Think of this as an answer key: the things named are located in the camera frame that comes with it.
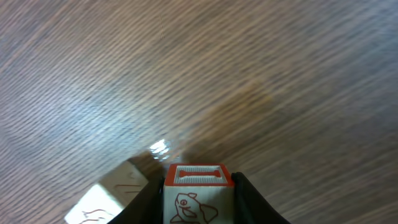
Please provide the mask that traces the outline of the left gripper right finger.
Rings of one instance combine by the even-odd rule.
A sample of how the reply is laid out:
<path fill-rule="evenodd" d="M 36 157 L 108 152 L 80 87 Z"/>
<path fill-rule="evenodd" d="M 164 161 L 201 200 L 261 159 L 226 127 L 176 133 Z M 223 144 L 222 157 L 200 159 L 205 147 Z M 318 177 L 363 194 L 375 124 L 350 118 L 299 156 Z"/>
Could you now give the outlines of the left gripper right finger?
<path fill-rule="evenodd" d="M 234 224 L 290 224 L 242 172 L 232 173 L 231 178 L 234 182 Z"/>

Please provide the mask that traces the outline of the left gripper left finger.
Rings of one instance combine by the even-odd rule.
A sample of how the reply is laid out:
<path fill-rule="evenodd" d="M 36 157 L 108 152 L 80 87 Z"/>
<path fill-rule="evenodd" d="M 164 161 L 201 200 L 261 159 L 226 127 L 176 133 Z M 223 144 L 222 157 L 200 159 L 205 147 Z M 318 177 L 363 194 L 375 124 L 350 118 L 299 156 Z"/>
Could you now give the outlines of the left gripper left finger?
<path fill-rule="evenodd" d="M 163 224 L 164 182 L 164 177 L 149 181 L 108 224 Z"/>

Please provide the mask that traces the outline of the plain white block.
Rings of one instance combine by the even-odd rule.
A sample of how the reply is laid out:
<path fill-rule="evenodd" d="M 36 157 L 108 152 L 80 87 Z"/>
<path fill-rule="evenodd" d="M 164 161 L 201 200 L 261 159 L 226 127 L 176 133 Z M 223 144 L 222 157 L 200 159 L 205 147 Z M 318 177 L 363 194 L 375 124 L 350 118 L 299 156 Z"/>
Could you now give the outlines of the plain white block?
<path fill-rule="evenodd" d="M 104 224 L 119 215 L 147 185 L 147 178 L 125 161 L 100 179 L 66 214 L 67 224 Z"/>

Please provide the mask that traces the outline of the red-framed picture block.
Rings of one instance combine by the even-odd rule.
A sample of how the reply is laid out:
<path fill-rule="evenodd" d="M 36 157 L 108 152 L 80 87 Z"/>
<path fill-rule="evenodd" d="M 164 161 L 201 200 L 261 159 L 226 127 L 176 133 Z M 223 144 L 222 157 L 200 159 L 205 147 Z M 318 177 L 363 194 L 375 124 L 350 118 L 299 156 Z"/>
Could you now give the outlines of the red-framed picture block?
<path fill-rule="evenodd" d="M 234 223 L 234 182 L 223 164 L 171 164 L 163 193 L 165 224 Z"/>

